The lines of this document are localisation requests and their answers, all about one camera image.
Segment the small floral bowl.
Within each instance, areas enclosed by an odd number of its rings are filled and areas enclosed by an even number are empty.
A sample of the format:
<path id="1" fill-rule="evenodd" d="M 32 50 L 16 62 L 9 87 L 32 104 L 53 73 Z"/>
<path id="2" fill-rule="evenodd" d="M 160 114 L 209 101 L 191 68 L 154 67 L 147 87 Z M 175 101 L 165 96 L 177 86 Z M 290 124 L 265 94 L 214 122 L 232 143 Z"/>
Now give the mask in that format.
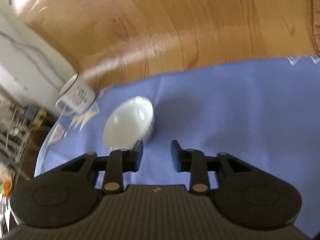
<path id="1" fill-rule="evenodd" d="M 131 148 L 136 141 L 147 142 L 155 126 L 151 101 L 142 96 L 126 100 L 106 121 L 103 142 L 110 150 Z"/>

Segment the white enamel mug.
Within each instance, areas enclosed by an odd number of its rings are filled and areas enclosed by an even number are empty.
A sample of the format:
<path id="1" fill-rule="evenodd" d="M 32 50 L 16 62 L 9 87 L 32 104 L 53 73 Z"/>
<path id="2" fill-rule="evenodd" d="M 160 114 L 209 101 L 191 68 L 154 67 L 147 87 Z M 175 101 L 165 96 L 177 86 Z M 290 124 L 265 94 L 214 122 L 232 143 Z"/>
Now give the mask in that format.
<path id="1" fill-rule="evenodd" d="M 96 92 L 89 87 L 79 74 L 75 74 L 61 88 L 55 108 L 62 113 L 65 107 L 66 114 L 83 113 L 91 107 L 96 98 Z"/>

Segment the blue patterned tablecloth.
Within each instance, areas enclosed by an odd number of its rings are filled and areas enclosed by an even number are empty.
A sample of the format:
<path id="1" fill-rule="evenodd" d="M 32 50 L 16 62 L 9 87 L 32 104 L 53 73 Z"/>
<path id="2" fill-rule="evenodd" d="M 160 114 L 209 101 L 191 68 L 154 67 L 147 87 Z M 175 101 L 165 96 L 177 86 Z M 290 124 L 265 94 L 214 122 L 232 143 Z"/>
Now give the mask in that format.
<path id="1" fill-rule="evenodd" d="M 174 170 L 170 144 L 206 155 L 227 152 L 297 188 L 303 206 L 295 225 L 319 232 L 319 57 L 297 56 L 220 64 L 157 75 L 97 91 L 87 115 L 61 114 L 41 147 L 35 174 L 86 152 L 108 155 L 104 126 L 136 96 L 148 98 L 155 127 L 137 173 L 125 185 L 188 185 Z"/>

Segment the brown seat cushion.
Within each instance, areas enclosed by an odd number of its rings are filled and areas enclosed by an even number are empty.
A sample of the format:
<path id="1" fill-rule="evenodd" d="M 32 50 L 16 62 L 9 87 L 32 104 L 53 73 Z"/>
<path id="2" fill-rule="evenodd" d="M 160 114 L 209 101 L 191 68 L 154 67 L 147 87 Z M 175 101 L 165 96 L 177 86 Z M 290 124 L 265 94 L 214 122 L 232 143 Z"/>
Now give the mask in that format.
<path id="1" fill-rule="evenodd" d="M 311 17 L 311 39 L 313 47 L 319 55 L 319 24 L 320 24 L 320 0 L 310 0 L 310 17 Z"/>

